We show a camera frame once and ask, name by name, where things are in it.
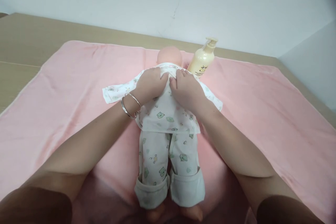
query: shirt sleeve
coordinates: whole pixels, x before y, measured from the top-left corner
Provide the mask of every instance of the shirt sleeve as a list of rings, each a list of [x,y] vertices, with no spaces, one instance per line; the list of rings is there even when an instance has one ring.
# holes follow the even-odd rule
[[[208,100],[212,101],[213,104],[216,106],[216,108],[219,111],[221,111],[223,107],[223,102],[219,100],[205,84],[203,84],[202,82],[199,82],[199,83],[201,84],[204,94],[208,98]]]
[[[144,70],[135,76],[132,80],[125,84],[107,86],[103,88],[103,97],[107,104],[114,103],[125,96],[126,93],[131,92],[137,86],[137,82],[140,76],[143,74]]]
[[[273,195],[261,202],[257,210],[257,223],[323,224],[302,202],[282,195]]]
[[[70,224],[68,196],[37,187],[22,187],[0,202],[0,223]]]

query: baby clothes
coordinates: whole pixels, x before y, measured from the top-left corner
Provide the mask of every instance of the baby clothes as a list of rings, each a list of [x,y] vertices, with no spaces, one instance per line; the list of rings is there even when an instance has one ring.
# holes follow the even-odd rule
[[[170,176],[167,175],[168,158],[172,163]],[[204,181],[194,134],[142,131],[139,171],[135,193],[145,209],[159,206],[169,186],[171,199],[181,207],[191,207],[204,200]]]
[[[174,78],[176,70],[182,69],[172,63],[162,63],[157,67],[161,69],[161,76],[168,72]],[[104,88],[106,103],[119,101],[127,92],[135,89],[143,72],[126,84]],[[221,110],[223,103],[206,85],[199,83],[206,97]],[[200,127],[196,117],[172,97],[169,81],[160,97],[141,107],[135,120],[141,129],[139,177],[134,189],[140,206],[145,209],[158,207],[166,198],[168,188],[172,200],[181,207],[191,207],[201,202],[205,189],[197,154]],[[167,174],[168,158],[172,163],[170,175]]]
[[[162,63],[157,65],[161,69],[161,75],[165,72],[169,76],[176,78],[176,70],[181,67],[172,63]],[[125,96],[125,93],[131,92],[137,86],[137,82],[144,71],[139,73],[133,80],[126,84],[108,86],[103,89],[103,96],[106,103],[114,103]],[[200,82],[205,96],[212,101],[217,109],[222,110],[223,103],[215,97],[210,89]],[[143,131],[161,132],[161,133],[177,133],[177,134],[199,134],[200,127],[195,116],[183,109],[178,102],[172,97],[169,81],[160,97],[154,98],[152,101],[143,105],[141,113],[136,117],[135,121],[139,128]]]

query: lotion bottle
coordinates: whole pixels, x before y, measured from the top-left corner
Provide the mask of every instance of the lotion bottle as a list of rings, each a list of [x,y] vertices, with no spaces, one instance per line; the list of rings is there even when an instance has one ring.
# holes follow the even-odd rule
[[[202,48],[198,49],[195,52],[194,57],[187,69],[198,78],[200,78],[204,74],[205,70],[215,58],[213,51],[216,47],[218,39],[213,37],[207,37],[206,39],[208,41]]]

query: bottle label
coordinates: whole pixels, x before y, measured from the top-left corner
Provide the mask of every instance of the bottle label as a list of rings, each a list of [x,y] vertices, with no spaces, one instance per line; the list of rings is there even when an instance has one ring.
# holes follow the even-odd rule
[[[195,72],[195,75],[196,76],[202,76],[207,68],[208,68],[208,66],[204,66],[204,65],[201,66],[201,69],[199,69],[198,72]]]

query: doll head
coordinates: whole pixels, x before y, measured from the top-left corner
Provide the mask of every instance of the doll head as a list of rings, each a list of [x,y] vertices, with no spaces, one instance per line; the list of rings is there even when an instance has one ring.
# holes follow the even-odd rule
[[[182,54],[179,49],[174,46],[162,48],[157,55],[157,64],[170,62],[178,66],[182,66]]]

